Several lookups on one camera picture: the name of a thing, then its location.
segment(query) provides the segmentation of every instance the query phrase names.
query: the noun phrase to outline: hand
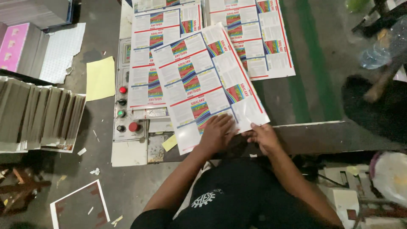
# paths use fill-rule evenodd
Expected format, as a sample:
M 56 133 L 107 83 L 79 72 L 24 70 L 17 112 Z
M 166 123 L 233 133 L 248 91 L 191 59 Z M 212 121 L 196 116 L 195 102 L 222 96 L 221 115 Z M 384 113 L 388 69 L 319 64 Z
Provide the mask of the hand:
M 238 132 L 238 130 L 233 130 L 226 134 L 234 125 L 235 121 L 230 115 L 212 116 L 206 122 L 205 130 L 197 147 L 208 156 L 225 149 L 232 137 Z
M 255 142 L 260 146 L 260 150 L 264 155 L 282 150 L 280 141 L 277 138 L 273 127 L 270 124 L 258 126 L 251 124 L 253 130 L 242 133 L 242 136 L 248 137 L 247 142 Z

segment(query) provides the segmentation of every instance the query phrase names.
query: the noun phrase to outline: black knob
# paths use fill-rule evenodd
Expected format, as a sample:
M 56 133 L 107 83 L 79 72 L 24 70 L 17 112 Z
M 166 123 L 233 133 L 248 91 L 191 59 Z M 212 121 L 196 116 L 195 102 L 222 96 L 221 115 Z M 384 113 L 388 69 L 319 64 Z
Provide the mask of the black knob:
M 116 130 L 119 132 L 124 132 L 124 131 L 126 131 L 126 128 L 125 128 L 125 126 L 117 126 Z
M 124 106 L 124 105 L 126 105 L 127 100 L 126 100 L 126 99 L 119 99 L 117 102 L 118 102 L 120 105 Z

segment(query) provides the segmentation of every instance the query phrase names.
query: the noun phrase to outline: black t-shirt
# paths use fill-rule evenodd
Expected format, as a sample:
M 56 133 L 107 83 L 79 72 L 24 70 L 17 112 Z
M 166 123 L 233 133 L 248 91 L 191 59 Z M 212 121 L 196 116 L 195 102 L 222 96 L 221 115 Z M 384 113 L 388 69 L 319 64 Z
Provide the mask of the black t-shirt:
M 325 228 L 270 171 L 249 160 L 233 160 L 204 172 L 189 206 L 176 219 L 172 216 L 168 210 L 149 210 L 131 229 Z

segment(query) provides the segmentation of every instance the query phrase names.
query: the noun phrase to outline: plastic bag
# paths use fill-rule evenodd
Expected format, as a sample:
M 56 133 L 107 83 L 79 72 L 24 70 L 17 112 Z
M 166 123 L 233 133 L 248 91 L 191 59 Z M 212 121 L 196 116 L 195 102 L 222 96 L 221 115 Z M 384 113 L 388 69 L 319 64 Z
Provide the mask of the plastic bag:
M 370 166 L 375 188 L 386 199 L 407 207 L 407 155 L 385 152 Z

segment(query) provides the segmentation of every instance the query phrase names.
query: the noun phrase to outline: pink box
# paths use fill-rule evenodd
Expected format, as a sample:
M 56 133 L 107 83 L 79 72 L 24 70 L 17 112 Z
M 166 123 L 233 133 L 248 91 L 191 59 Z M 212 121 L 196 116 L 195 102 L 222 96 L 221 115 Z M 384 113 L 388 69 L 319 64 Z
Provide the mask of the pink box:
M 0 48 L 0 68 L 17 71 L 30 23 L 7 28 Z

